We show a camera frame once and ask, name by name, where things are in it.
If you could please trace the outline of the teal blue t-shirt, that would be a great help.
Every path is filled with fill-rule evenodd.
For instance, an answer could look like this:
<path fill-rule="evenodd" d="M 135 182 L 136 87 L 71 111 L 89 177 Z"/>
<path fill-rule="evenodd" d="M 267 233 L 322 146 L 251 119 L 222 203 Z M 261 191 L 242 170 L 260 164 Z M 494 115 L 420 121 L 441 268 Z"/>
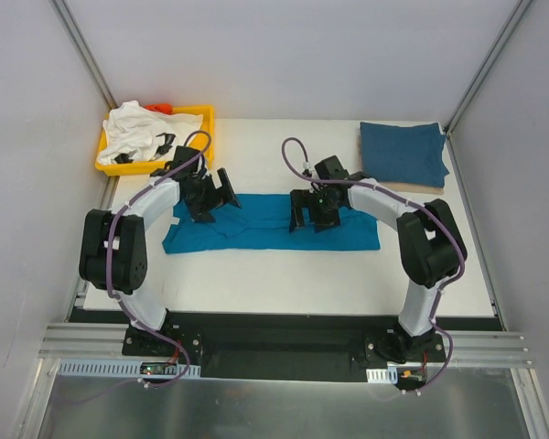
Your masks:
<path fill-rule="evenodd" d="M 290 197 L 284 194 L 241 194 L 238 209 L 227 204 L 211 212 L 213 222 L 195 222 L 185 204 L 173 208 L 176 220 L 162 241 L 167 254 L 220 250 L 365 252 L 381 248 L 377 220 L 342 208 L 340 226 L 316 232 L 313 225 L 289 230 Z"/>

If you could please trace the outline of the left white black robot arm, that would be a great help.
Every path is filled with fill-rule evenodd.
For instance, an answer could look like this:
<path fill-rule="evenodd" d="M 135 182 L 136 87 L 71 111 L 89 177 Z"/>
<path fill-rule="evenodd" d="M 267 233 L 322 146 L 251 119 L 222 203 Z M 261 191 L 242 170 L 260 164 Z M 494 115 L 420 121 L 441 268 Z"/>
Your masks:
<path fill-rule="evenodd" d="M 145 331 L 143 343 L 154 355 L 168 354 L 176 336 L 163 326 L 167 310 L 146 285 L 146 232 L 161 215 L 180 204 L 195 223 L 214 222 L 213 211 L 226 205 L 240 207 L 226 169 L 218 169 L 217 176 L 219 182 L 215 183 L 201 152 L 178 146 L 174 158 L 155 170 L 126 201 L 113 209 L 92 209 L 86 214 L 80 278 L 106 291 L 131 325 Z"/>

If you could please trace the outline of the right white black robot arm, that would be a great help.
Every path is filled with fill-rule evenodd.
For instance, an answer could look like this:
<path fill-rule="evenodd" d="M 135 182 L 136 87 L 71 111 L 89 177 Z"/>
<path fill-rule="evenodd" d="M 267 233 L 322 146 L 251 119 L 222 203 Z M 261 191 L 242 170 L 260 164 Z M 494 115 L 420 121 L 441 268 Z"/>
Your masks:
<path fill-rule="evenodd" d="M 420 204 L 362 172 L 350 174 L 334 155 L 300 176 L 311 187 L 290 193 L 291 231 L 307 223 L 317 232 L 338 227 L 340 209 L 348 208 L 396 232 L 409 284 L 393 330 L 375 341 L 374 351 L 397 363 L 417 359 L 436 332 L 436 310 L 445 287 L 465 270 L 467 250 L 450 207 L 440 198 Z"/>

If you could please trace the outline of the yellow plastic bin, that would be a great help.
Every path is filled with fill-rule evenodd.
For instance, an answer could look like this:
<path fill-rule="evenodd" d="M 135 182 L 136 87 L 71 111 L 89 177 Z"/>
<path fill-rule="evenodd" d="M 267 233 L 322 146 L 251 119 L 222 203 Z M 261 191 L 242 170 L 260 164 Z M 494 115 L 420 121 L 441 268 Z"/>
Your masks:
<path fill-rule="evenodd" d="M 214 109 L 210 105 L 194 105 L 194 106 L 181 106 L 173 107 L 173 113 L 190 113 L 190 114 L 201 114 L 203 116 L 202 126 L 199 130 L 191 133 L 187 139 L 184 141 L 183 145 L 195 148 L 197 150 L 204 150 L 204 156 L 208 167 L 212 167 L 212 162 L 214 161 L 214 147 L 206 146 L 207 136 L 214 135 Z M 120 165 L 111 165 L 111 166 L 100 166 L 96 159 L 98 153 L 103 150 L 106 146 L 106 140 L 104 132 L 102 129 L 102 134 L 100 137 L 99 145 L 97 147 L 96 157 L 94 166 L 97 170 L 102 171 L 105 175 L 109 177 L 119 177 L 119 176 L 131 176 L 131 175 L 144 175 L 150 174 L 154 170 L 161 168 L 165 165 L 166 162 L 173 159 L 175 149 L 170 153 L 168 160 L 157 160 L 152 162 L 141 162 L 141 163 L 132 163 L 132 164 L 120 164 Z"/>

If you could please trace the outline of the folded dark blue t-shirt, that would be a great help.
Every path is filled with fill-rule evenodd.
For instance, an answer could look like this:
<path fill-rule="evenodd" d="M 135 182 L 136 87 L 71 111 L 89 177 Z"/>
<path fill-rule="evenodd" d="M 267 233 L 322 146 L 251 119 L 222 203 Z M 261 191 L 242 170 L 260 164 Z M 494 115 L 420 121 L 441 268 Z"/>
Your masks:
<path fill-rule="evenodd" d="M 383 183 L 442 189 L 446 136 L 438 123 L 396 126 L 360 123 L 362 170 Z"/>

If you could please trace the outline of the orange garment in bin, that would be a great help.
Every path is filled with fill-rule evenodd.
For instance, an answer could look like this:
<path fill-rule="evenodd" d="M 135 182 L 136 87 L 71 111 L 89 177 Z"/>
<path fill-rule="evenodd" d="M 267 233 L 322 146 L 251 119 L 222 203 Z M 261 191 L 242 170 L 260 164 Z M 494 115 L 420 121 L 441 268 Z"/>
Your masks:
<path fill-rule="evenodd" d="M 145 109 L 151 112 L 160 112 L 163 114 L 172 114 L 173 107 L 169 103 L 156 103 L 145 106 Z"/>

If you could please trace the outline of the white printed t-shirt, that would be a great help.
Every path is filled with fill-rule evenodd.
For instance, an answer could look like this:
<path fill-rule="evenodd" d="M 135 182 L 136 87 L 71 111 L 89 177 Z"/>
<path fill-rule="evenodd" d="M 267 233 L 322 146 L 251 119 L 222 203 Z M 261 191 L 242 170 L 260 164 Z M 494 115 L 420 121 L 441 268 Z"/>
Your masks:
<path fill-rule="evenodd" d="M 177 145 L 202 126 L 201 114 L 155 112 L 138 101 L 124 102 L 102 122 L 106 146 L 100 166 L 168 160 Z"/>

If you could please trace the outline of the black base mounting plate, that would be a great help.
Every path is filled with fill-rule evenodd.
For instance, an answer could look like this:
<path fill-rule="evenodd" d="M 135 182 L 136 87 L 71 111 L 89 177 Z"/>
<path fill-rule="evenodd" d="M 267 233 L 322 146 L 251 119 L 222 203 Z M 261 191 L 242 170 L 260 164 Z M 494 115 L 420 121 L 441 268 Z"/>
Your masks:
<path fill-rule="evenodd" d="M 199 312 L 168 313 L 156 336 L 127 326 L 122 353 L 199 368 L 204 378 L 323 382 L 363 382 L 392 364 L 426 380 L 452 357 L 442 334 L 411 338 L 394 316 Z"/>

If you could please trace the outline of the left aluminium frame post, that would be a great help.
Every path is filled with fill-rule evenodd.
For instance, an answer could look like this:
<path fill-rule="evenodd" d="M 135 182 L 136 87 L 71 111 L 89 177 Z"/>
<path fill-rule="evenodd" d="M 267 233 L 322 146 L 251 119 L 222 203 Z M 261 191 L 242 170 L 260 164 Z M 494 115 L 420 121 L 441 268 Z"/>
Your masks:
<path fill-rule="evenodd" d="M 99 63 L 93 55 L 88 41 L 83 35 L 68 2 L 65 0 L 50 0 L 49 3 L 106 108 L 109 111 L 115 109 L 117 107 L 117 101 L 113 96 L 108 81 L 105 79 Z"/>

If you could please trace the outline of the aluminium frame post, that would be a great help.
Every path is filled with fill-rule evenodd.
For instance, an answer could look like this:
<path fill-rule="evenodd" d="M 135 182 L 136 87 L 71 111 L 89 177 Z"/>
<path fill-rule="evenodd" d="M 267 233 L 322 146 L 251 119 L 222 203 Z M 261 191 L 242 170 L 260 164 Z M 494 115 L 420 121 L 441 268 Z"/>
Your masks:
<path fill-rule="evenodd" d="M 49 3 L 106 108 L 109 111 L 115 109 L 117 107 L 117 101 L 113 96 L 108 81 L 105 79 L 99 63 L 93 55 L 88 41 L 83 35 L 68 2 L 65 0 L 50 0 Z"/>
<path fill-rule="evenodd" d="M 479 64 L 479 68 L 472 77 L 470 84 L 462 95 L 452 116 L 446 123 L 444 129 L 447 137 L 450 137 L 452 133 L 454 133 L 455 129 L 469 109 L 471 103 L 473 103 L 479 94 L 482 86 L 500 59 L 503 51 L 510 43 L 518 27 L 521 25 L 533 5 L 533 0 L 520 0 L 513 6 L 509 16 L 504 21 L 501 30 L 498 32 L 489 50 L 487 51 L 486 56 Z"/>

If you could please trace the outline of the aluminium extrusion rail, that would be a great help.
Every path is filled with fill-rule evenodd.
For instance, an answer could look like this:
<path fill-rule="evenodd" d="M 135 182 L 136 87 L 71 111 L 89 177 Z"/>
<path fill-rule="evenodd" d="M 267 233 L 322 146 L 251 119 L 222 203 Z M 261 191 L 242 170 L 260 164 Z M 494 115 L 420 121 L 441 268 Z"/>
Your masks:
<path fill-rule="evenodd" d="M 39 348 L 42 358 L 129 359 L 122 353 L 126 324 L 52 323 Z M 508 331 L 450 330 L 455 367 L 532 369 L 525 336 Z"/>

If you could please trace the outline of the right aluminium frame post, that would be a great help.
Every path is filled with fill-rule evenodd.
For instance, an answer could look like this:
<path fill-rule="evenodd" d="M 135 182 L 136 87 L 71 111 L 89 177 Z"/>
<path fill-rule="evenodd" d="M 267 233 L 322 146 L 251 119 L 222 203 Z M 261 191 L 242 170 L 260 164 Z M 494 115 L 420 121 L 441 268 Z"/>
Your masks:
<path fill-rule="evenodd" d="M 510 43 L 518 27 L 521 25 L 533 5 L 533 0 L 520 0 L 513 6 L 509 16 L 504 21 L 501 30 L 498 32 L 489 50 L 487 51 L 486 56 L 479 64 L 479 68 L 472 77 L 470 84 L 462 95 L 452 116 L 446 123 L 444 129 L 447 137 L 450 137 L 452 133 L 454 133 L 455 129 L 469 109 L 471 103 L 473 103 L 479 94 L 482 86 L 500 59 L 503 51 Z"/>

